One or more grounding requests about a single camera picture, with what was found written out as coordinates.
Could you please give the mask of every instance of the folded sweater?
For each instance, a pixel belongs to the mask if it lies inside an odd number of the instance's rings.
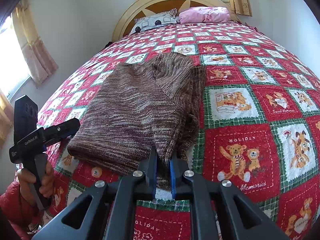
[[[204,79],[204,67],[179,53],[119,63],[89,103],[69,153],[126,175],[155,145],[158,185],[169,186],[172,152],[186,160],[196,142]]]

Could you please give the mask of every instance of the pink pillow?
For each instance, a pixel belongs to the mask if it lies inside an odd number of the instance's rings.
[[[225,7],[192,7],[179,14],[180,23],[227,23],[230,20]]]

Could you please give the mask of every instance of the bed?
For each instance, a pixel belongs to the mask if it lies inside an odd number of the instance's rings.
[[[75,71],[39,111],[48,127],[76,117],[119,62],[141,63],[175,51],[206,66],[200,131],[188,150],[190,168],[206,179],[229,179],[291,239],[302,239],[319,215],[320,81],[295,55],[262,33],[236,22],[176,24],[128,35],[134,19],[168,9],[226,6],[219,0],[137,0],[119,20],[114,43]],[[67,141],[48,148],[55,169],[46,224],[97,180],[119,178],[81,162]],[[225,156],[245,160],[230,170]],[[188,240],[188,201],[157,189],[156,200],[139,201],[134,240]]]

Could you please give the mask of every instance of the wooden headboard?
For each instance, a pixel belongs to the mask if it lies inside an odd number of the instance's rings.
[[[112,41],[118,41],[123,36],[129,34],[135,24],[134,19],[169,11],[173,8],[176,8],[180,12],[195,6],[221,6],[226,7],[230,12],[229,6],[220,0],[136,0],[118,21],[113,31]],[[239,21],[235,14],[230,13],[230,15],[232,20]]]

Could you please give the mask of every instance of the human hand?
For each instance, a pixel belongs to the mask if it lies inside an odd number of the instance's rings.
[[[17,177],[20,183],[20,193],[21,196],[31,205],[36,205],[36,200],[34,199],[32,193],[30,192],[29,183],[36,182],[36,176],[34,176],[30,171],[23,168],[17,171]],[[39,192],[44,197],[50,197],[53,194],[53,168],[50,162],[47,162],[45,166],[45,175],[41,180],[41,187]]]

